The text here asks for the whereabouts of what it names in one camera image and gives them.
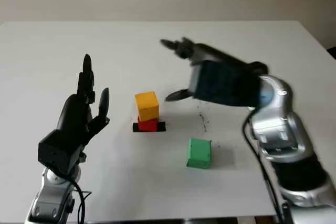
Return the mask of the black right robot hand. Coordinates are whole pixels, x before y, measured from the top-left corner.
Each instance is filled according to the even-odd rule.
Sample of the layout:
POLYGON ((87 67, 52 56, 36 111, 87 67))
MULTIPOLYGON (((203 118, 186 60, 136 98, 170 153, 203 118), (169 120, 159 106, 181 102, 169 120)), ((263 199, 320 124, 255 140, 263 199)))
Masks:
POLYGON ((259 61, 245 63, 227 53, 187 38, 161 44, 187 59, 192 68, 188 88, 169 94, 167 102, 189 97, 227 106, 256 107, 261 102, 261 75, 268 67, 259 61))

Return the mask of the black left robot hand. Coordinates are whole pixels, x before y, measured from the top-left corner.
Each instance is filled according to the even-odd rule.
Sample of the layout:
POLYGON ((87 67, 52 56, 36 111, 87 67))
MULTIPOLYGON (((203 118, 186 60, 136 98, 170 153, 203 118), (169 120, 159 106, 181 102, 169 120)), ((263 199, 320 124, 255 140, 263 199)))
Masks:
POLYGON ((57 129, 74 136, 84 146, 110 122, 107 117, 110 101, 108 88, 101 93, 98 115, 92 116, 90 105, 95 102, 96 97, 93 87, 92 61, 90 55, 85 54, 77 92, 66 100, 57 124, 57 129))

